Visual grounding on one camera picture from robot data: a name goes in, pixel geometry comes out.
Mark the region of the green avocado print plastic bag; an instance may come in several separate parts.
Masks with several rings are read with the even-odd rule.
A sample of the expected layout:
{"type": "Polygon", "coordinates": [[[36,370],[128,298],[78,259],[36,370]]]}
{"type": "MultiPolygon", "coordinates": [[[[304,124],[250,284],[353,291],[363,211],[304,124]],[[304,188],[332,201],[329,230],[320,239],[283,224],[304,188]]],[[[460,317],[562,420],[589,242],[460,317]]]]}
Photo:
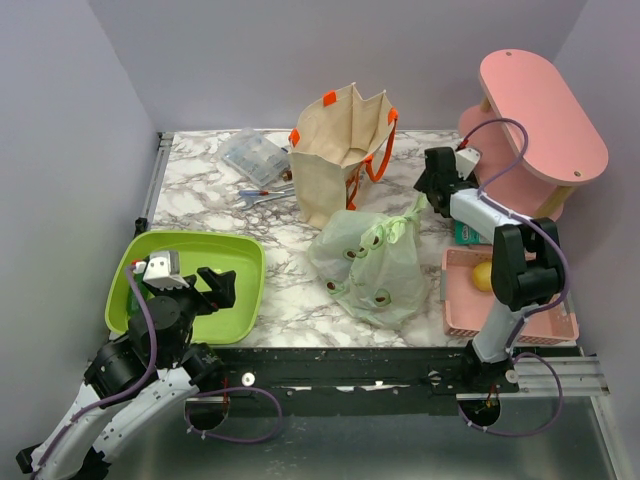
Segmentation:
{"type": "Polygon", "coordinates": [[[422,213],[418,195],[401,215],[342,210],[311,243],[308,255],[325,291],[353,318],[397,329],[423,305],[422,213]]]}

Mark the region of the clear plastic organizer box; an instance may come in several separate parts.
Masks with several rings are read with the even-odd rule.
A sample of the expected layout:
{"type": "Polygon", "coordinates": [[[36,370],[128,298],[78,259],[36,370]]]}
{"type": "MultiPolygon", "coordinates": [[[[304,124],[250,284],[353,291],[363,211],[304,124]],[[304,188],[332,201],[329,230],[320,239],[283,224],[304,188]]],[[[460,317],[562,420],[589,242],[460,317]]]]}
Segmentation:
{"type": "Polygon", "coordinates": [[[290,169],[288,154],[262,133],[245,128],[217,149],[218,159],[257,187],[265,187],[290,169]]]}

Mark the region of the black table front rail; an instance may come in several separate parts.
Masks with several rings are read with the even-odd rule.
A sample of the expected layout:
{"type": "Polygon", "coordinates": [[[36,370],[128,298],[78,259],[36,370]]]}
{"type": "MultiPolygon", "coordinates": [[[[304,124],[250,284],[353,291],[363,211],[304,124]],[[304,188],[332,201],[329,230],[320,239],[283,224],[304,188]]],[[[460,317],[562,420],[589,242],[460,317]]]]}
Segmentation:
{"type": "Polygon", "coordinates": [[[481,366],[468,348],[162,349],[154,379],[183,369],[186,383],[209,396],[223,388],[232,413],[258,417],[273,395],[287,415],[453,415],[459,394],[485,397],[504,387],[504,368],[481,366]]]}

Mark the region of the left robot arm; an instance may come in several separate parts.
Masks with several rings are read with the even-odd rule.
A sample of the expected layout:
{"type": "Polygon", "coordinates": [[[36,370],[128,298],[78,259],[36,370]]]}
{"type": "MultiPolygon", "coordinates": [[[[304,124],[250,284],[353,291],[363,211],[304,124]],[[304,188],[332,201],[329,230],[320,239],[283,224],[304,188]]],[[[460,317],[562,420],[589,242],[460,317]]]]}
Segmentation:
{"type": "Polygon", "coordinates": [[[20,470],[32,479],[86,479],[90,468],[107,464],[97,440],[123,443],[170,405],[224,384],[222,360],[192,334],[197,317],[234,306],[235,271],[200,267],[182,286],[165,290],[137,281],[132,267],[125,275],[139,310],[124,334],[100,347],[50,436],[17,454],[20,470]]]}

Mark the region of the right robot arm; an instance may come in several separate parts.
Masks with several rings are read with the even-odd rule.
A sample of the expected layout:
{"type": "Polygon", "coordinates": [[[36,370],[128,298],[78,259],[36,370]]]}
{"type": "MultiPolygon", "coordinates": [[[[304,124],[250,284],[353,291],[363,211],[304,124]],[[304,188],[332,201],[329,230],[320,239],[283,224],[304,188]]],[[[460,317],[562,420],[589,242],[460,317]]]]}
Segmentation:
{"type": "Polygon", "coordinates": [[[462,384],[480,392],[511,368],[513,346],[530,318],[564,300],[568,262],[552,219],[530,218],[491,199],[458,172],[451,147],[430,148],[424,156],[425,170],[414,189],[436,213],[472,227],[492,245],[495,301],[459,367],[462,384]]]}

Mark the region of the teal snack packet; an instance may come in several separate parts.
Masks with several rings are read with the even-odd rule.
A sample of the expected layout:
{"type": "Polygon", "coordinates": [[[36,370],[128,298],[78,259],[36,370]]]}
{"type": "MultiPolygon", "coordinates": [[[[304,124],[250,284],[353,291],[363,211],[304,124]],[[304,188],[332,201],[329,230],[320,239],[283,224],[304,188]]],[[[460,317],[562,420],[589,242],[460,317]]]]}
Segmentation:
{"type": "Polygon", "coordinates": [[[457,245],[490,245],[491,242],[476,230],[456,220],[454,222],[454,239],[457,245]]]}

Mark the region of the beige canvas tote bag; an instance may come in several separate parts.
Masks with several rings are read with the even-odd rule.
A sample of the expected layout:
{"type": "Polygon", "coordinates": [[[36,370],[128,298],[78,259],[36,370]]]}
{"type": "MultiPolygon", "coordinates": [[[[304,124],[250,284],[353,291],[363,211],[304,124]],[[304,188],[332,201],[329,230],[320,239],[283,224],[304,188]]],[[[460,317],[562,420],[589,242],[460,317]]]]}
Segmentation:
{"type": "Polygon", "coordinates": [[[363,98],[352,83],[307,106],[289,134],[289,162],[302,220],[323,228],[355,210],[366,177],[379,182],[391,160],[399,114],[385,91],[363,98]]]}

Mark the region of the pink plastic basket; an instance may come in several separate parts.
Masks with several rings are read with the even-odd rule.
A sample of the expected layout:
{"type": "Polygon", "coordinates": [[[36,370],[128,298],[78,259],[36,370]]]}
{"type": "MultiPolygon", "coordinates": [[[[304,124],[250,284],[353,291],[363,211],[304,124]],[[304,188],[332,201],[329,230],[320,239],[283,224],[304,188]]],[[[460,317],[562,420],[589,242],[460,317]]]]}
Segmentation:
{"type": "MultiPolygon", "coordinates": [[[[472,281],[474,268],[491,261],[488,246],[452,247],[444,251],[441,263],[441,301],[446,335],[472,337],[483,327],[494,303],[492,293],[482,292],[472,281]]],[[[579,326],[570,296],[554,309],[536,314],[524,328],[519,341],[557,345],[576,341],[579,326]]]]}

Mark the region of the blue handled tool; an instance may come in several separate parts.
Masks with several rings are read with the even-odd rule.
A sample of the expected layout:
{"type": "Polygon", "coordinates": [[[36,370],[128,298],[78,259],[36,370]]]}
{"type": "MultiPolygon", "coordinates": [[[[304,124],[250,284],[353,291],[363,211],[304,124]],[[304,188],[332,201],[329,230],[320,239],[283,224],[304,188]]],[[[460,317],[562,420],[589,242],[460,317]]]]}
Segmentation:
{"type": "Polygon", "coordinates": [[[268,190],[240,190],[238,195],[241,197],[261,197],[269,195],[278,195],[286,193],[283,191],[268,191],[268,190]]]}

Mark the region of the silver wrench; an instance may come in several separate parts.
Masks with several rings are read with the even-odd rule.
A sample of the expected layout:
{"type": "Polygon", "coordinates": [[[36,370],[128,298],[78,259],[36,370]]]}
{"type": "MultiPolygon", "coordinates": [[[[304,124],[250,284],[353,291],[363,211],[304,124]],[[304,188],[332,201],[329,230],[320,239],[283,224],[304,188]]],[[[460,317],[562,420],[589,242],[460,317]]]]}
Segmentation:
{"type": "Polygon", "coordinates": [[[241,200],[243,204],[240,206],[240,209],[245,211],[252,209],[256,205],[269,202],[272,200],[277,200],[278,196],[243,196],[241,200]]]}

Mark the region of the green cucumber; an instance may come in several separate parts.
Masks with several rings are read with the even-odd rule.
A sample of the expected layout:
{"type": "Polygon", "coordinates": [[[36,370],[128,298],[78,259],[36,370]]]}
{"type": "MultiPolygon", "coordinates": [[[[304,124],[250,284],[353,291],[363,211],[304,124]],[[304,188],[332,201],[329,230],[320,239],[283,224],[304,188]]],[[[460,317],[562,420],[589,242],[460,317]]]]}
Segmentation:
{"type": "MultiPolygon", "coordinates": [[[[138,290],[140,291],[140,294],[142,295],[144,300],[147,300],[150,298],[150,292],[149,290],[146,288],[146,286],[143,284],[143,280],[142,280],[142,276],[141,275],[135,275],[134,276],[134,280],[135,283],[138,287],[138,290]]],[[[127,300],[126,300],[126,312],[128,317],[132,317],[134,315],[136,315],[137,313],[140,312],[140,305],[138,302],[138,298],[135,295],[135,293],[133,292],[132,289],[129,289],[128,291],[128,295],[127,295],[127,300]]]]}

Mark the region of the lime green plastic tray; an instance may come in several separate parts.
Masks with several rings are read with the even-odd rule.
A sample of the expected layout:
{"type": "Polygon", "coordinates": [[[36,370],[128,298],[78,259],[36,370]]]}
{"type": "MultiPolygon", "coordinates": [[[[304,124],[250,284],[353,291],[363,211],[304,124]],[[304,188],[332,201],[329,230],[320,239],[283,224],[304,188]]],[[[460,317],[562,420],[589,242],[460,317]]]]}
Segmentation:
{"type": "Polygon", "coordinates": [[[123,254],[107,297],[104,318],[109,330],[122,334],[127,329],[127,300],[130,286],[124,270],[135,260],[160,250],[179,252],[181,274],[194,274],[199,267],[217,273],[236,272],[236,302],[194,321],[192,341],[210,345],[235,344],[252,330],[264,290],[266,260],[259,242],[251,237],[198,231],[152,230],[137,236],[123,254]]]}

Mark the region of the pink two-tier shelf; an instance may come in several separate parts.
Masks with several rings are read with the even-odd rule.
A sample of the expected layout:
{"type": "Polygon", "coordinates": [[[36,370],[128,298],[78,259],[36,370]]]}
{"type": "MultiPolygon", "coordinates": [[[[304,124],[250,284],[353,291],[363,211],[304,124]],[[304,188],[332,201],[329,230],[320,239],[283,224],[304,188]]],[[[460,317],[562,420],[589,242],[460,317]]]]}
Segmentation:
{"type": "Polygon", "coordinates": [[[458,130],[482,153],[474,174],[497,202],[558,219],[569,196],[604,173],[608,149],[556,67],[525,50],[503,49],[479,67],[482,101],[458,130]]]}

